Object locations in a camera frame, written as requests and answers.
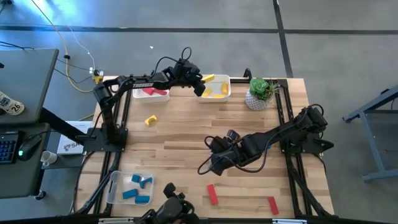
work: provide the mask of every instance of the succulent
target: succulent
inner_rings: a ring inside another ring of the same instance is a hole
[[[277,84],[265,81],[263,78],[253,78],[250,81],[250,94],[259,100],[267,101],[275,93]]]

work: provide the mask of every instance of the wooden table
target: wooden table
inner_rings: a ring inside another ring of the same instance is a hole
[[[287,79],[294,115],[308,106],[304,80]],[[140,104],[132,97],[127,128],[129,137],[122,154],[122,172],[150,172],[154,175],[154,197],[147,206],[114,205],[112,216],[141,217],[148,209],[158,209],[166,200],[163,189],[169,182],[183,192],[199,217],[213,218],[273,218],[294,217],[289,180],[284,155],[279,144],[268,152],[265,168],[248,174],[236,168],[224,171],[221,177],[209,172],[198,175],[198,166],[210,155],[203,140],[206,136],[225,136],[234,129],[241,136],[267,131],[279,125],[276,101],[272,99],[264,111],[252,111],[244,102],[248,84],[232,84],[232,94],[226,103],[197,103],[193,89],[172,88],[165,103]],[[285,108],[284,95],[281,93]],[[156,115],[159,121],[147,126],[144,120]],[[97,152],[87,161],[80,177],[77,208],[80,208],[98,185],[104,153]],[[333,213],[330,193],[322,163],[313,155],[303,154],[307,184],[314,196]],[[262,159],[249,164],[256,169]],[[206,185],[214,184],[219,204],[210,203]],[[304,211],[301,191],[300,208]],[[273,215],[267,200],[275,197],[279,214]]]

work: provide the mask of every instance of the gray floor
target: gray floor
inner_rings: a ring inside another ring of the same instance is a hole
[[[93,27],[183,27],[276,29],[271,0],[215,1],[40,1],[56,25]],[[397,2],[371,0],[279,0],[285,29],[398,29]],[[0,13],[1,25],[48,25],[30,1],[17,1]],[[71,63],[92,66],[70,32],[62,32]],[[185,46],[203,73],[241,76],[249,67],[257,77],[286,77],[278,34],[205,34],[76,32],[107,75],[144,73],[163,55],[178,57]],[[397,35],[286,35],[294,77],[304,78],[311,103],[326,110],[325,139],[335,147],[325,153],[335,213],[344,218],[396,223],[398,178],[365,184],[361,176],[376,171],[362,130],[341,117],[398,82]],[[55,32],[0,30],[0,40],[29,47],[63,46]],[[164,61],[161,67],[170,65]],[[57,63],[57,68],[65,67]],[[81,80],[88,74],[72,69]],[[80,84],[90,89],[91,82]],[[54,73],[45,106],[63,119],[79,119],[94,110],[91,93],[80,93]],[[52,136],[49,147],[56,147]],[[46,171],[49,196],[0,200],[0,219],[45,217],[68,212],[76,169]]]

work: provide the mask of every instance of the white plastic container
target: white plastic container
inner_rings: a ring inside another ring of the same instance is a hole
[[[146,180],[148,178],[152,178],[152,183],[146,183],[145,187],[141,189],[139,183],[135,183],[131,181],[132,175],[137,174],[141,176],[141,180]],[[111,190],[108,191],[108,195],[106,196],[106,202],[111,204],[121,204],[121,205],[147,205],[152,201],[153,193],[154,193],[154,176],[152,174],[140,174],[140,173],[127,173],[120,171],[113,171],[110,177],[111,182]],[[128,190],[137,189],[138,195],[146,195],[149,196],[148,203],[136,203],[136,198],[131,197],[127,199],[123,199],[123,192]]]
[[[221,85],[226,82],[228,84],[228,94],[224,98],[213,98],[212,95],[223,95],[221,91]],[[212,92],[208,97],[197,97],[199,102],[227,102],[229,96],[231,95],[231,81],[227,75],[214,75],[214,80],[205,84],[206,88],[211,88]]]
[[[158,93],[153,93],[152,95],[147,94],[142,89],[132,90],[132,97],[140,101],[141,103],[159,103],[166,102],[170,99],[170,92],[168,90],[164,90],[167,92],[167,95],[160,95]]]

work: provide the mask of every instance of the white mug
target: white mug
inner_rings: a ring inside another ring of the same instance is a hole
[[[44,151],[42,153],[42,158],[40,159],[40,161],[43,162],[43,166],[48,166],[57,161],[57,155],[50,151]]]

